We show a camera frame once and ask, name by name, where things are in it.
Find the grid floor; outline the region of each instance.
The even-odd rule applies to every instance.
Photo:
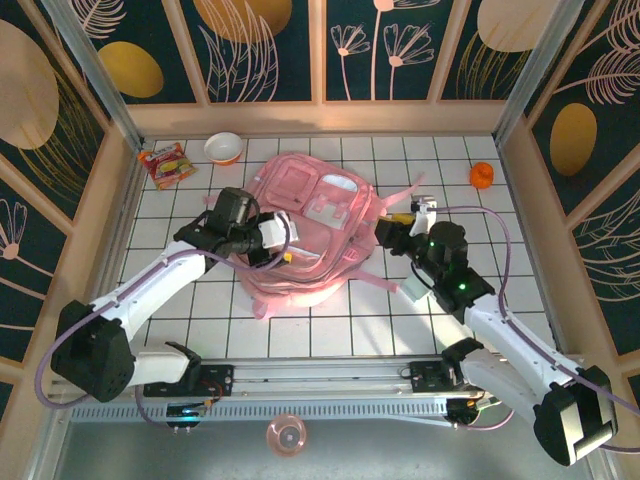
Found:
[[[440,206],[482,205],[500,212],[515,242],[506,292],[509,307],[543,340],[555,345],[490,136],[251,138],[244,142],[238,163],[214,168],[204,156],[204,140],[183,140],[198,172],[165,191],[156,191],[147,179],[120,282],[148,265],[178,228],[202,212],[205,195],[225,186],[242,187],[278,153],[302,152],[357,173],[375,184],[380,196],[406,188],[410,179],[425,172],[426,181],[417,193],[435,196]],[[157,142],[156,149],[169,143]],[[495,171],[494,185],[484,191],[468,183],[469,169],[480,160],[491,163]],[[409,199],[391,209],[401,211],[409,211]],[[506,247],[498,223],[481,213],[443,217],[464,226],[471,265],[497,290]],[[392,257],[380,247],[364,268],[398,281],[410,273],[407,259]],[[133,349],[172,340],[206,359],[413,355],[439,353],[470,334],[434,301],[413,305],[401,292],[389,294],[358,280],[349,281],[323,304],[291,308],[279,315],[268,322],[253,319],[251,299],[233,270],[218,265],[160,308],[136,334]]]

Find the white bowl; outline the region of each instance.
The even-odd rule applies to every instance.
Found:
[[[204,154],[216,165],[231,165],[240,158],[242,139],[231,132],[220,132],[209,137],[204,144]]]

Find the orange object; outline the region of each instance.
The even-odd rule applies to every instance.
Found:
[[[489,188],[493,184],[493,167],[487,162],[478,162],[471,168],[471,185],[478,189]]]

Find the yellow circle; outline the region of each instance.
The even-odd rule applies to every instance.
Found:
[[[551,129],[551,164],[560,175],[570,177],[589,161],[596,144],[598,123],[586,105],[570,103],[564,107]]]
[[[98,56],[116,88],[136,98],[148,98],[162,90],[164,77],[154,58],[129,42],[108,43]]]
[[[33,40],[4,20],[0,52],[0,139],[17,148],[39,148],[58,122],[55,71]]]
[[[271,34],[275,37],[289,23],[291,18],[291,0],[194,0],[196,10],[204,23],[220,37],[239,43],[263,40],[264,35],[249,21],[247,7],[253,12],[256,22],[259,17],[267,22]]]
[[[525,52],[538,44],[558,0],[482,0],[478,35],[498,52]]]

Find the flower illustration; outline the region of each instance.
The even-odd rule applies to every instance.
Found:
[[[389,65],[391,65],[390,100],[393,100],[393,80],[396,68],[430,62],[434,58],[433,48],[428,48],[431,43],[429,25],[424,27],[408,25],[400,35],[398,35],[398,31],[398,24],[384,28],[384,46],[389,56]]]
[[[371,43],[365,41],[366,37],[366,34],[362,30],[362,25],[358,25],[357,27],[349,25],[344,27],[344,30],[340,25],[331,27],[331,38],[333,39],[333,44],[338,50],[338,55],[340,55],[342,81],[344,82],[344,91],[347,94],[347,100],[351,100],[351,94],[349,92],[349,82],[347,81],[347,71],[344,65],[344,58],[349,55],[364,53],[371,50]]]
[[[18,260],[25,264],[27,267],[36,270],[44,275],[53,277],[53,274],[46,270],[28,262],[20,256],[20,242],[27,225],[27,207],[20,202],[13,204],[13,210],[9,207],[9,203],[0,198],[0,260],[13,261]],[[18,285],[6,278],[0,277],[0,284],[9,288],[13,288],[19,292],[30,295],[32,297],[44,300],[45,296],[41,293],[35,292],[30,288]],[[0,328],[12,328],[14,330],[29,330],[31,327],[13,327],[0,324]]]
[[[432,7],[438,3],[440,3],[440,0],[373,0],[373,6],[376,7],[378,13],[373,31],[373,51],[371,54],[371,100],[376,99],[376,55],[378,52],[378,32],[380,31],[382,13],[392,10]]]

